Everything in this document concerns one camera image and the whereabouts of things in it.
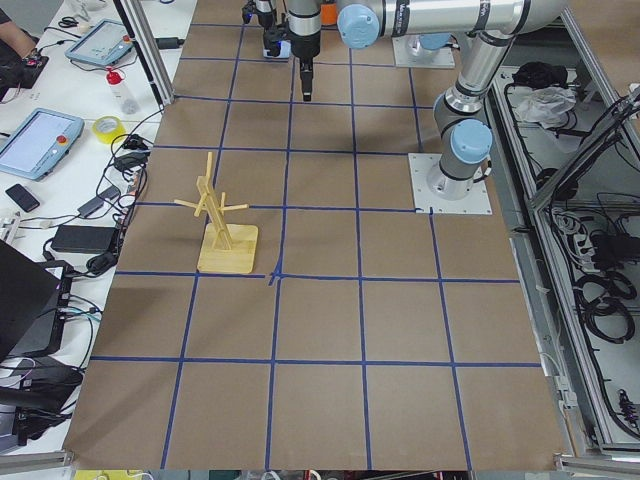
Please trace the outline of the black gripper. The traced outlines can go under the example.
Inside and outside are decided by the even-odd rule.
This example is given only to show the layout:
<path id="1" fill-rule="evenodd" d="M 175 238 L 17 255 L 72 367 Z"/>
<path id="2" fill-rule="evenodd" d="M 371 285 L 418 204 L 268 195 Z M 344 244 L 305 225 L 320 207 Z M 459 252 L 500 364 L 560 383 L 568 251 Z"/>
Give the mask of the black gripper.
<path id="1" fill-rule="evenodd" d="M 270 0 L 248 0 L 242 7 L 242 21 L 249 24 L 256 17 L 260 26 L 276 24 L 276 6 Z"/>
<path id="2" fill-rule="evenodd" d="M 313 58 L 320 52 L 320 15 L 289 15 L 289 40 L 291 51 L 300 60 L 299 75 L 304 102 L 311 102 L 313 95 Z M 281 54 L 282 34 L 277 28 L 263 32 L 263 55 Z"/>

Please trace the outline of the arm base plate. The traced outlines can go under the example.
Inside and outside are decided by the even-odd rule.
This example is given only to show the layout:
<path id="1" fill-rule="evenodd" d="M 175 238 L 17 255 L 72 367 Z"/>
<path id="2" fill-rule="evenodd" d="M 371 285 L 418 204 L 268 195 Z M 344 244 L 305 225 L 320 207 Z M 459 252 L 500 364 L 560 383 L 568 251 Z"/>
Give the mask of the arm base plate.
<path id="1" fill-rule="evenodd" d="M 414 210 L 424 214 L 491 215 L 481 166 L 467 180 L 452 180 L 440 169 L 440 154 L 410 153 Z"/>
<path id="2" fill-rule="evenodd" d="M 453 69 L 452 37 L 449 33 L 405 35 L 393 39 L 398 67 Z"/>

